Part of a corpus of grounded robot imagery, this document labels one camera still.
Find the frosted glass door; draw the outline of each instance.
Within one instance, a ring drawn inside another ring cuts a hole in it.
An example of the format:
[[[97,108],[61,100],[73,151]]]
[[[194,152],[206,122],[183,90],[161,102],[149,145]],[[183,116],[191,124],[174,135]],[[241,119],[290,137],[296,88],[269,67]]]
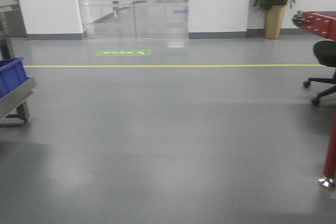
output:
[[[187,37],[188,0],[79,0],[88,38]]]
[[[134,38],[133,0],[79,0],[88,38]]]
[[[139,38],[187,37],[188,0],[134,0]]]

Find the blue plastic crate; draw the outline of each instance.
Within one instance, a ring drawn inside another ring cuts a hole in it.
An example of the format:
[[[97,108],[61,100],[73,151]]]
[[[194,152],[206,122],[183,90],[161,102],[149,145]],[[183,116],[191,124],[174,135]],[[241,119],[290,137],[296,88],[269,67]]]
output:
[[[0,98],[28,80],[22,60],[13,58],[0,61]]]

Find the metal cart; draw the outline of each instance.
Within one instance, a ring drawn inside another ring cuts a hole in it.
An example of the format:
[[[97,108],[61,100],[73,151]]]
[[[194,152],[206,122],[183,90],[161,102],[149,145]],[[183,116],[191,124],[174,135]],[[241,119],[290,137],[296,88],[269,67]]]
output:
[[[0,0],[0,50],[3,59],[14,58],[11,38],[8,33],[8,27],[5,12],[16,10],[17,0]],[[34,78],[28,78],[27,81],[15,88],[12,92],[0,99],[0,119],[19,118],[28,122],[29,110],[27,98],[33,93],[36,86]],[[17,114],[10,114],[16,109]]]

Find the green exit sign sticker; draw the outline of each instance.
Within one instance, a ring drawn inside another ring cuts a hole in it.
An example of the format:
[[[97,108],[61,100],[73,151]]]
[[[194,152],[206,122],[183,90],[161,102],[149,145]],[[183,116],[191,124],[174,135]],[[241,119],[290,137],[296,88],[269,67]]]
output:
[[[101,50],[99,51],[96,56],[107,56],[107,55],[151,55],[152,50]]]

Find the gold planter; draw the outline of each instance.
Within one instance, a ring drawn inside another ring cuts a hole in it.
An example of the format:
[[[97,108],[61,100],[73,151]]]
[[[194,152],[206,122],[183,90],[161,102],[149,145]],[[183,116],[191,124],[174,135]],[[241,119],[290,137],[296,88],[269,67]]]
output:
[[[265,13],[265,39],[278,39],[285,5],[274,5]]]

